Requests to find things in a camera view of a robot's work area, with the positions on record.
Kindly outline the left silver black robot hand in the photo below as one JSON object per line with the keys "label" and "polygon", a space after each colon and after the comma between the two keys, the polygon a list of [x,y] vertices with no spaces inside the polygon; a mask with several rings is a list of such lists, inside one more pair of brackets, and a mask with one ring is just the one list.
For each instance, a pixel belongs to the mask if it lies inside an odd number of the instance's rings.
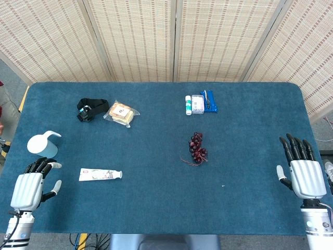
{"label": "left silver black robot hand", "polygon": [[60,169],[62,164],[52,158],[42,157],[29,164],[17,178],[10,206],[16,211],[33,212],[40,203],[58,195],[62,181],[56,181],[53,189],[44,192],[46,176],[52,169]]}

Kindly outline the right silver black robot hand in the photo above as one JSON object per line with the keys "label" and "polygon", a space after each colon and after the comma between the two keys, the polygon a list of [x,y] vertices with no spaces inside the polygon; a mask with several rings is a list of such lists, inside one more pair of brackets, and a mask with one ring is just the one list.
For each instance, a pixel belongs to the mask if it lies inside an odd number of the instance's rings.
{"label": "right silver black robot hand", "polygon": [[284,186],[300,199],[320,199],[327,194],[320,163],[315,159],[312,145],[287,133],[280,137],[291,179],[281,165],[276,166],[277,177]]}

